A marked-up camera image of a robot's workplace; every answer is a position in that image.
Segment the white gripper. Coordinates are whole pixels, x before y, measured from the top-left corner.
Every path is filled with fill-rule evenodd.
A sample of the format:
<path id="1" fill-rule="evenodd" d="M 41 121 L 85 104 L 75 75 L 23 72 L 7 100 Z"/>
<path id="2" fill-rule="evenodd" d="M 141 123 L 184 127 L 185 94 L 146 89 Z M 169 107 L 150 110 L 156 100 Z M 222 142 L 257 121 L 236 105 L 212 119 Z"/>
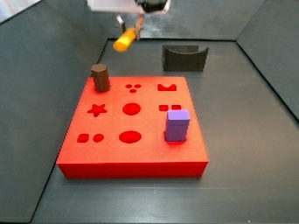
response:
<path id="1" fill-rule="evenodd" d="M 170 0 L 86 0 L 86 3 L 91 11 L 138 14 L 134 23 L 135 40 L 139 39 L 144 28 L 144 14 L 164 14 L 170 8 Z M 115 26 L 122 34 L 126 31 L 126 24 L 118 14 L 115 14 Z"/>

